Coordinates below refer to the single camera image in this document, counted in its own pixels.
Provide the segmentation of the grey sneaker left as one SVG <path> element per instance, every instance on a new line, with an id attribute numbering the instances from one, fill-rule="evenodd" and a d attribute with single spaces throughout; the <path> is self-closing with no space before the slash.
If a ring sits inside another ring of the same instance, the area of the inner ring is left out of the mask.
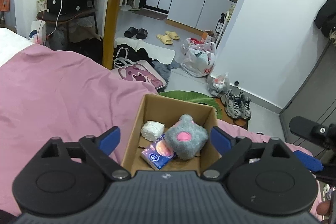
<path id="1" fill-rule="evenodd" d="M 222 95 L 221 102 L 224 105 L 224 110 L 229 117 L 232 119 L 239 119 L 242 117 L 240 97 L 236 96 L 232 90 L 228 90 Z"/>

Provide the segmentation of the grey sneaker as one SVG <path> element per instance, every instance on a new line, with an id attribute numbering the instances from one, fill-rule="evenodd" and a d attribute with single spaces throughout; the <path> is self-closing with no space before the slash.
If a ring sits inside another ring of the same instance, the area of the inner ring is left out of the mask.
<path id="1" fill-rule="evenodd" d="M 224 110 L 229 117 L 232 119 L 239 119 L 242 117 L 240 97 L 236 96 L 232 90 L 228 90 L 222 95 L 221 102 L 224 105 Z"/>
<path id="2" fill-rule="evenodd" d="M 235 97 L 235 101 L 238 104 L 239 110 L 241 112 L 241 118 L 244 120 L 251 119 L 251 110 L 250 103 L 251 99 L 246 96 L 245 93 L 241 92 L 238 96 Z"/>

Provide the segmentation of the grey plush mouse toy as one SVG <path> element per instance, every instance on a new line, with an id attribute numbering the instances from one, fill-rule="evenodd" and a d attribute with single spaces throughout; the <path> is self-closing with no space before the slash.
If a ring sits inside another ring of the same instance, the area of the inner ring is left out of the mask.
<path id="1" fill-rule="evenodd" d="M 205 128 L 194 122 L 188 114 L 183 114 L 175 125 L 165 132 L 166 144 L 181 160 L 190 160 L 201 151 L 209 139 Z"/>

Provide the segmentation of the grey sneaker right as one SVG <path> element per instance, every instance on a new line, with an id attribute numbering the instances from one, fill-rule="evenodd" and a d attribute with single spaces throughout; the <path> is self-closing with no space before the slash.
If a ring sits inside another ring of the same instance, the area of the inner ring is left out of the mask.
<path id="1" fill-rule="evenodd" d="M 244 120 L 251 119 L 251 110 L 250 103 L 251 99 L 246 96 L 245 93 L 241 92 L 238 96 L 235 97 L 235 101 L 238 104 L 239 110 L 241 112 L 241 118 Z"/>

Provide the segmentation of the grey wardrobe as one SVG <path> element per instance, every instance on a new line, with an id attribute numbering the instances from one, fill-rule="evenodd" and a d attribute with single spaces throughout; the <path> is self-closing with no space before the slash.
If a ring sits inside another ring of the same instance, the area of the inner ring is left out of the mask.
<path id="1" fill-rule="evenodd" d="M 315 69 L 286 108 L 280 112 L 280 122 L 288 143 L 306 149 L 320 149 L 313 143 L 290 133 L 289 122 L 301 116 L 329 126 L 335 123 L 335 46 L 330 43 Z"/>

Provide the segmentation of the white rolled sock ball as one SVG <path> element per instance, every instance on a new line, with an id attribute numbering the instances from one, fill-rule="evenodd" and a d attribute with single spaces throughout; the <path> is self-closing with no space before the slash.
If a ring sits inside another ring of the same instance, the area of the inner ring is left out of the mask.
<path id="1" fill-rule="evenodd" d="M 165 130 L 165 125 L 156 121 L 147 121 L 141 128 L 141 135 L 148 141 L 156 141 Z"/>

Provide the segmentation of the green leaf cartoon rug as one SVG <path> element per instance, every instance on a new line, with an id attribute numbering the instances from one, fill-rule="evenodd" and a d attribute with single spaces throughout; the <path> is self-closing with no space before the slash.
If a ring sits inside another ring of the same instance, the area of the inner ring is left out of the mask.
<path id="1" fill-rule="evenodd" d="M 167 98 L 173 98 L 173 99 L 180 100 L 180 101 L 211 106 L 211 107 L 215 108 L 217 118 L 222 119 L 223 110 L 220 107 L 220 105 L 217 103 L 215 98 L 212 98 L 211 96 L 208 96 L 208 95 L 205 95 L 205 94 L 199 93 L 199 92 L 186 92 L 186 91 L 182 91 L 182 90 L 160 92 L 158 94 L 160 96 L 164 96 L 164 97 L 167 97 Z"/>

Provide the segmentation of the purple tissue packet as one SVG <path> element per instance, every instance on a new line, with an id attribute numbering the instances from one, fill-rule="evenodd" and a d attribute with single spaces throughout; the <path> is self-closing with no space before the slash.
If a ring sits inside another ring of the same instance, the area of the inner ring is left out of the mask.
<path id="1" fill-rule="evenodd" d="M 144 159 L 154 170 L 161 170 L 176 157 L 176 153 L 167 145 L 165 135 L 150 143 L 142 152 Z"/>

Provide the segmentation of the small clear plastic bag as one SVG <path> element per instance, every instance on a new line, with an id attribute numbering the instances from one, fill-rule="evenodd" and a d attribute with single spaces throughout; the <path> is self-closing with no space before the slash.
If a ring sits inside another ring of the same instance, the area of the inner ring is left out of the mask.
<path id="1" fill-rule="evenodd" d="M 207 85 L 209 93 L 216 98 L 220 98 L 230 88 L 228 73 L 219 75 L 212 79 Z"/>

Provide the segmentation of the cardboard box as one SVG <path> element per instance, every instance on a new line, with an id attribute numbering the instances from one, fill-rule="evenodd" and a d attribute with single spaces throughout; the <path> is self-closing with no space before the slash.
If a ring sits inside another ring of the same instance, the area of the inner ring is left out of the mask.
<path id="1" fill-rule="evenodd" d="M 147 121 L 155 121 L 164 124 L 165 130 L 168 130 L 177 123 L 183 114 L 192 116 L 194 122 L 204 127 L 208 132 L 218 125 L 214 107 L 154 94 L 145 95 L 138 109 L 121 166 L 132 175 L 135 175 L 139 170 L 153 171 L 154 169 L 141 157 L 142 151 L 150 145 L 150 142 L 141 135 L 142 126 Z M 161 170 L 194 170 L 197 173 L 202 173 L 220 158 L 220 153 L 208 141 L 193 159 L 183 161 L 175 157 Z"/>

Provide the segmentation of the pink bear tote bag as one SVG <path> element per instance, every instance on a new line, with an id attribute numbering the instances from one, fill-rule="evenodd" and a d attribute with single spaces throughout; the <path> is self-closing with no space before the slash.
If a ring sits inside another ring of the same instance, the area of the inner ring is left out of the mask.
<path id="1" fill-rule="evenodd" d="M 112 73 L 126 81 L 137 81 L 151 84 L 156 90 L 165 88 L 167 82 L 145 60 L 133 62 L 123 57 L 114 60 Z"/>

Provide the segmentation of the large white plastic bag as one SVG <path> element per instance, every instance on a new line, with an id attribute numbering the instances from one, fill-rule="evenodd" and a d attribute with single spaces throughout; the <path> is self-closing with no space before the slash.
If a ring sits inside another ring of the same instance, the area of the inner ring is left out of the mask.
<path id="1" fill-rule="evenodd" d="M 201 43 L 195 38 L 187 38 L 181 51 L 181 67 L 189 75 L 206 77 L 213 69 L 216 59 L 216 46 L 213 42 Z"/>

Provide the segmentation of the black clothes pile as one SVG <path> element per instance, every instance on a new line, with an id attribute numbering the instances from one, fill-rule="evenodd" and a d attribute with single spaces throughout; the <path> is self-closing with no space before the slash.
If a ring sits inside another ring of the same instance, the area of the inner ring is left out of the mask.
<path id="1" fill-rule="evenodd" d="M 147 51 L 144 48 L 135 50 L 127 44 L 120 44 L 114 49 L 113 53 L 113 68 L 120 68 L 125 65 L 136 63 L 138 61 L 144 60 L 149 65 L 154 67 L 153 59 L 149 57 Z"/>

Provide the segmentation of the grey cloth on floor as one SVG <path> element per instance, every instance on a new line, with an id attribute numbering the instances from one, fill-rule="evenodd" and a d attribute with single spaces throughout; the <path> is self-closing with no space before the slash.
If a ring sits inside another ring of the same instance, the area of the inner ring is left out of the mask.
<path id="1" fill-rule="evenodd" d="M 158 60 L 153 60 L 153 65 L 156 72 L 166 81 L 166 83 L 169 82 L 171 70 L 178 69 L 180 67 L 175 60 L 173 60 L 169 65 L 160 63 Z"/>

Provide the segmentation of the white floor mat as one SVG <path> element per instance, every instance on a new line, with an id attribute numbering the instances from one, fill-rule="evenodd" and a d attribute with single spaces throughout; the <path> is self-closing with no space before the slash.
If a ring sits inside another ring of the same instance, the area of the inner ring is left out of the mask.
<path id="1" fill-rule="evenodd" d="M 169 50 L 167 48 L 155 46 L 146 43 L 141 39 L 134 40 L 130 38 L 116 38 L 114 40 L 114 47 L 116 48 L 120 44 L 127 44 L 128 46 L 132 47 L 135 51 L 139 50 L 140 48 L 143 48 L 147 52 L 149 57 L 165 65 L 170 65 L 173 62 L 174 57 L 176 55 L 174 50 Z"/>

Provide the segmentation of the left black slipper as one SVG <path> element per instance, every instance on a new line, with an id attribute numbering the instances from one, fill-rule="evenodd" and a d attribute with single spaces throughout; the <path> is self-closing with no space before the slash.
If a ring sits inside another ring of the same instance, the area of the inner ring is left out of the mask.
<path id="1" fill-rule="evenodd" d="M 136 34 L 138 34 L 138 29 L 134 28 L 134 27 L 130 27 L 124 32 L 123 35 L 126 38 L 132 38 L 132 37 L 136 36 Z"/>

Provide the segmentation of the black slipper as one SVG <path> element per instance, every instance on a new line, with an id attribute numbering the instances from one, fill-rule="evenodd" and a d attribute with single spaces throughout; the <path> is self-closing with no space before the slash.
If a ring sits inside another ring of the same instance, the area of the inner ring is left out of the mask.
<path id="1" fill-rule="evenodd" d="M 135 38 L 136 38 L 136 39 L 144 40 L 144 39 L 147 38 L 147 35 L 148 35 L 147 30 L 145 30 L 144 28 L 140 28 L 140 29 L 138 30 L 138 33 L 136 34 Z"/>
<path id="2" fill-rule="evenodd" d="M 134 27 L 130 27 L 124 32 L 123 35 L 126 38 L 132 38 L 132 37 L 136 36 L 136 34 L 138 34 L 138 29 L 134 28 Z"/>

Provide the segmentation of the right black slipper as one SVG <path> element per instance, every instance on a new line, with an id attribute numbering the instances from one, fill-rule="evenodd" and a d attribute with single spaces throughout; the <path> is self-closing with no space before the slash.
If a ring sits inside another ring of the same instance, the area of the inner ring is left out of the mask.
<path id="1" fill-rule="evenodd" d="M 148 35 L 147 30 L 145 30 L 144 28 L 140 28 L 140 29 L 138 30 L 138 33 L 136 34 L 135 38 L 136 38 L 136 39 L 144 40 L 144 39 L 147 38 L 147 35 Z"/>

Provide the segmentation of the right yellow slipper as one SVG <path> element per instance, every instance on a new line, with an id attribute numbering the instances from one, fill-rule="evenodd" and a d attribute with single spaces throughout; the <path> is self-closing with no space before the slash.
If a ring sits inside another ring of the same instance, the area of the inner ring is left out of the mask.
<path id="1" fill-rule="evenodd" d="M 179 35 L 175 31 L 166 31 L 165 34 L 173 40 L 179 40 L 180 39 Z"/>

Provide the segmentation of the yellow slipper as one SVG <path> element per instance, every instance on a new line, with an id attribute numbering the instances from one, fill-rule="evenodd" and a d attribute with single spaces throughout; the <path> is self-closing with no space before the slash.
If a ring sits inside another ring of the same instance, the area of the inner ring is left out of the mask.
<path id="1" fill-rule="evenodd" d="M 175 31 L 166 31 L 165 34 L 173 40 L 179 40 L 180 39 L 179 35 Z"/>
<path id="2" fill-rule="evenodd" d="M 161 35 L 161 34 L 157 34 L 156 35 L 157 39 L 159 41 L 161 41 L 164 45 L 172 45 L 173 44 L 173 41 L 171 39 L 171 37 L 169 37 L 168 35 Z"/>

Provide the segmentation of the left yellow slipper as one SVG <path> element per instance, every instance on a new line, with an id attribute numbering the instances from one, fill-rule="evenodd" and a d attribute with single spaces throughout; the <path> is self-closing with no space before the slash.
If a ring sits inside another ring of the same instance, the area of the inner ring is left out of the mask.
<path id="1" fill-rule="evenodd" d="M 164 45 L 172 45 L 173 44 L 173 41 L 171 39 L 171 37 L 169 37 L 168 35 L 161 35 L 161 34 L 157 34 L 156 35 L 157 39 L 159 41 L 161 41 Z"/>

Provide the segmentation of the black spray bottle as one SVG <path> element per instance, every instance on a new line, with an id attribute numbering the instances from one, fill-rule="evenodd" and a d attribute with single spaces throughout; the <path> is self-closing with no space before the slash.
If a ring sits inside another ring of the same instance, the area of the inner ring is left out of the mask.
<path id="1" fill-rule="evenodd" d="M 225 14 L 225 13 L 221 13 L 220 19 L 218 20 L 218 22 L 217 22 L 217 26 L 216 26 L 216 28 L 215 28 L 215 32 L 216 32 L 216 33 L 219 34 L 219 33 L 221 32 L 225 20 L 226 20 L 226 14 Z"/>

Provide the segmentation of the white kitchen cabinet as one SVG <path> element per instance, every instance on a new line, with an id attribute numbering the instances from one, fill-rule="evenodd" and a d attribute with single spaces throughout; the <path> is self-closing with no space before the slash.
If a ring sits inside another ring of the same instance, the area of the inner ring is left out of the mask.
<path id="1" fill-rule="evenodd" d="M 231 0 L 172 0 L 167 18 L 200 31 L 213 31 L 233 5 Z"/>

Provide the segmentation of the dark wooden chair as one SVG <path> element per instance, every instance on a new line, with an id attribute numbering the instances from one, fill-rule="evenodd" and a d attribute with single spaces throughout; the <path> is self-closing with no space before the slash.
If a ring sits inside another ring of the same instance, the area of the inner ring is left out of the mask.
<path id="1" fill-rule="evenodd" d="M 47 11 L 41 11 L 37 13 L 37 20 L 44 20 L 46 23 L 54 23 L 56 26 L 59 24 L 66 25 L 66 34 L 67 34 L 67 42 L 70 42 L 70 22 L 75 19 L 87 18 L 93 16 L 94 18 L 94 26 L 96 34 L 98 35 L 98 26 L 97 26 L 97 17 L 96 17 L 96 9 L 94 7 L 88 7 L 83 11 L 76 11 L 75 13 L 69 13 L 65 15 L 60 15 L 59 19 L 57 19 L 56 14 L 51 14 Z"/>

